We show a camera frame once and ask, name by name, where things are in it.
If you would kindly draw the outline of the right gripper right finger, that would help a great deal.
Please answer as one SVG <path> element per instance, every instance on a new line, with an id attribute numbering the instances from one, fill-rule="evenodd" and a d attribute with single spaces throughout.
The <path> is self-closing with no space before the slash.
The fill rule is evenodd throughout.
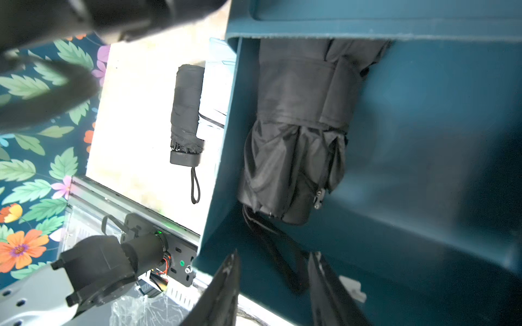
<path id="1" fill-rule="evenodd" d="M 308 275 L 314 325 L 371 325 L 318 251 L 309 256 Z"/>

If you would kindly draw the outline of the teal drawer cabinet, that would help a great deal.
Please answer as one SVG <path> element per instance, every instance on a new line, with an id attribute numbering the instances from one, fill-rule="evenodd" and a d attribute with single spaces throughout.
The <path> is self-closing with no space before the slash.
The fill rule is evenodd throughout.
<path id="1" fill-rule="evenodd" d="M 195 266 L 241 259 L 245 297 L 311 325 L 237 200 L 261 39 L 392 39 L 348 131 L 345 176 L 281 229 L 359 281 L 374 325 L 521 324 L 521 2 L 233 1 L 235 80 Z"/>

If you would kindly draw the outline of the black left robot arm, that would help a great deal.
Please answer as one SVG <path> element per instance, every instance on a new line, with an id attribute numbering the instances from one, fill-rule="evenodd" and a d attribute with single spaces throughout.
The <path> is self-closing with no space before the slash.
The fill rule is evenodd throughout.
<path id="1" fill-rule="evenodd" d="M 134 41 L 204 19 L 222 6 L 222 1 L 2 1 L 1 71 L 38 62 L 36 57 L 8 54 L 18 47 L 91 32 Z M 99 91 L 85 67 L 63 61 L 42 61 L 42 65 L 65 83 L 2 106 L 3 133 L 41 124 Z M 141 274 L 162 262 L 167 247 L 162 234 L 126 243 L 108 235 L 81 240 L 57 261 L 1 290 L 1 324 L 63 325 L 124 295 Z"/>

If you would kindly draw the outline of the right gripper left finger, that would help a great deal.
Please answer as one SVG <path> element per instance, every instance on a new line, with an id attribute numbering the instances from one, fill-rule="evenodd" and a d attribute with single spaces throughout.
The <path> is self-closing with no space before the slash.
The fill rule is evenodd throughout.
<path id="1" fill-rule="evenodd" d="M 223 261 L 210 285 L 180 325 L 236 325 L 240 283 L 241 259 L 235 250 Z"/>

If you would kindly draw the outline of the black umbrella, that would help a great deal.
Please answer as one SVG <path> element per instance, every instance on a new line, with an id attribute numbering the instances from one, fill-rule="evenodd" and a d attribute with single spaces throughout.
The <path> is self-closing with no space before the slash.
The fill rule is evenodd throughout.
<path id="1" fill-rule="evenodd" d="M 263 39 L 256 120 L 246 138 L 238 199 L 244 221 L 295 294 L 307 254 L 276 221 L 308 222 L 345 174 L 347 132 L 384 39 Z"/>
<path id="2" fill-rule="evenodd" d="M 201 198 L 196 168 L 205 145 L 205 141 L 197 137 L 204 72 L 205 68 L 198 65 L 179 67 L 171 111 L 170 163 L 190 168 L 191 201 L 194 205 Z"/>

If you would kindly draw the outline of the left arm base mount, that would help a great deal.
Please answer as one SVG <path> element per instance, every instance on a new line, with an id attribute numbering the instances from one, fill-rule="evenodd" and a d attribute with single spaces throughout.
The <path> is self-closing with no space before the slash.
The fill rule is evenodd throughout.
<path id="1" fill-rule="evenodd" d="M 128 214 L 124 221 L 105 216 L 101 223 L 103 233 L 108 222 L 122 231 L 120 244 L 137 276 L 156 270 L 185 287 L 192 285 L 196 277 L 192 263 L 197 254 L 193 244 L 135 213 Z"/>

